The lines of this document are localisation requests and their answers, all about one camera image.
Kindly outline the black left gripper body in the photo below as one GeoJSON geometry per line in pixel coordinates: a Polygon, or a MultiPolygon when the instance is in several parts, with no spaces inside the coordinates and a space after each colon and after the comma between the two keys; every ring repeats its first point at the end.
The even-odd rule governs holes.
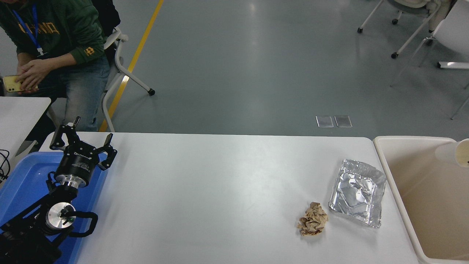
{"type": "Polygon", "coordinates": [[[96,147],[84,142],[70,144],[64,149],[55,180],[61,182],[71,175],[80,178],[81,182],[89,182],[98,162],[96,147]]]}

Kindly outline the person's left hand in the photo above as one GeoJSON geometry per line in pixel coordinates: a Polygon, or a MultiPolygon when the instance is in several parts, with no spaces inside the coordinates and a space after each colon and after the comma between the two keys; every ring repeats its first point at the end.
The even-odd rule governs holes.
{"type": "Polygon", "coordinates": [[[16,82],[21,83],[20,92],[23,94],[37,91],[37,85],[54,69],[54,59],[19,59],[18,65],[24,65],[27,72],[17,76],[16,82]]]}

